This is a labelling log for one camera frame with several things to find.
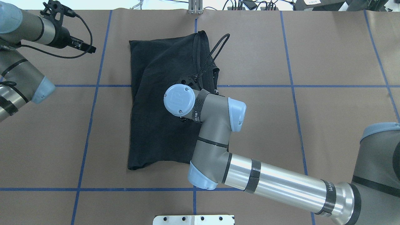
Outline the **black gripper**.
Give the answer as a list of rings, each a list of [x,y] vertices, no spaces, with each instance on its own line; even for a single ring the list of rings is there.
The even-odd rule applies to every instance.
[[[96,52],[96,47],[93,47],[76,37],[71,37],[67,28],[60,27],[57,30],[55,36],[55,48],[62,49],[69,46],[70,44],[71,47],[89,54]]]
[[[174,85],[175,84],[183,84],[189,86],[193,90],[200,91],[200,83],[199,81],[196,81],[196,77],[194,75],[181,76],[174,82]]]

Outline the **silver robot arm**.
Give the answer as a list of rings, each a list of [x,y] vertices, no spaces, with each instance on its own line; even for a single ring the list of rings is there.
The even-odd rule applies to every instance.
[[[19,48],[30,48],[64,59],[75,59],[96,51],[91,31],[88,32],[90,42],[86,43],[73,37],[63,26],[64,17],[79,18],[83,21],[79,14],[57,0],[49,0],[43,4],[44,10],[37,16],[13,4],[1,2],[1,121],[15,115],[29,102],[43,102],[56,89],[55,85],[19,52]],[[72,47],[82,53],[77,56],[60,56],[23,44],[23,40],[56,49]]]
[[[386,89],[223,86],[202,94],[191,184],[301,208],[316,224],[399,224],[399,122]]]

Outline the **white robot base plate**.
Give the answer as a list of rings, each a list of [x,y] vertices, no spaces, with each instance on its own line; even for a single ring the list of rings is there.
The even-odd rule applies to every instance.
[[[234,225],[234,215],[159,215],[153,225]]]

